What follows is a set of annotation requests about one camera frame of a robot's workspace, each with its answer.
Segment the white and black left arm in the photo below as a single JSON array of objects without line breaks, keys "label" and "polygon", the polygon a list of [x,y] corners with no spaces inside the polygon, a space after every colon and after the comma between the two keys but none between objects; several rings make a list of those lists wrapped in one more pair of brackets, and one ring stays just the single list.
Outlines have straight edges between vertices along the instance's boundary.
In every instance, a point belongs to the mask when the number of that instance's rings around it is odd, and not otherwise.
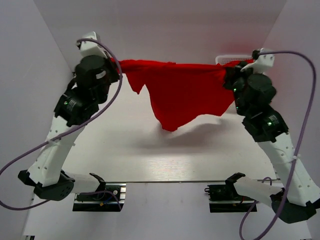
[{"label": "white and black left arm", "polygon": [[18,178],[34,188],[43,200],[60,201],[69,194],[89,193],[99,200],[105,196],[105,181],[94,173],[87,175],[64,171],[64,162],[77,137],[98,116],[99,106],[108,99],[112,83],[119,80],[116,64],[98,42],[92,31],[77,43],[82,56],[74,68],[74,77],[59,98],[47,135],[46,145],[35,162],[18,174]]}]

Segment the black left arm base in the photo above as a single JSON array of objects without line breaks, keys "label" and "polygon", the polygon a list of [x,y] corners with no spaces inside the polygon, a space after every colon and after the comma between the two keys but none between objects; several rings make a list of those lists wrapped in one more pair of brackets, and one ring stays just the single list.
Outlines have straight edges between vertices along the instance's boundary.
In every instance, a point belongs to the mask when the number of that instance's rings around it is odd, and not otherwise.
[{"label": "black left arm base", "polygon": [[102,193],[76,194],[73,212],[120,212],[126,199],[125,183],[107,183]]}]

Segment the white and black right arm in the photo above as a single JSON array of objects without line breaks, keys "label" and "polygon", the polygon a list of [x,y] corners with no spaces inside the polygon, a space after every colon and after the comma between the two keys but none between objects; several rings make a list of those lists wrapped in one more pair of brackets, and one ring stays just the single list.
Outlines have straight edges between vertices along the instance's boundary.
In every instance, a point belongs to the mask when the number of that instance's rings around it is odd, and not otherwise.
[{"label": "white and black right arm", "polygon": [[287,224],[306,221],[320,207],[320,189],[299,159],[287,124],[271,107],[277,91],[266,71],[274,64],[275,52],[261,48],[252,52],[252,58],[252,63],[228,68],[223,85],[232,91],[244,128],[269,158],[283,187],[235,173],[225,181],[225,192],[233,200],[245,196],[269,206]]}]

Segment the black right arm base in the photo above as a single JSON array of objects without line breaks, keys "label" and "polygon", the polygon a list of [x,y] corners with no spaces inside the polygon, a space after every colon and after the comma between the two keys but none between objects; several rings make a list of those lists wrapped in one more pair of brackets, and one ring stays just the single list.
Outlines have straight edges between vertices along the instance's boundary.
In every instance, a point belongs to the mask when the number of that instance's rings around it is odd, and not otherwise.
[{"label": "black right arm base", "polygon": [[210,213],[245,213],[254,200],[241,195],[234,195],[225,184],[208,185],[204,192],[209,198]]}]

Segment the red t shirt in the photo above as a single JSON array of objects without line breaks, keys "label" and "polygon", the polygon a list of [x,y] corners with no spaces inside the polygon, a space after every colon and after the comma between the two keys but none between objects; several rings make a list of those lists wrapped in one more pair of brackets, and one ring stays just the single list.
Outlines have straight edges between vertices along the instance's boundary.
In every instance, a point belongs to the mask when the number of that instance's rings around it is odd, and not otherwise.
[{"label": "red t shirt", "polygon": [[155,118],[169,132],[200,115],[220,117],[234,101],[233,93],[223,87],[222,65],[132,59],[119,64],[135,93],[147,88]]}]

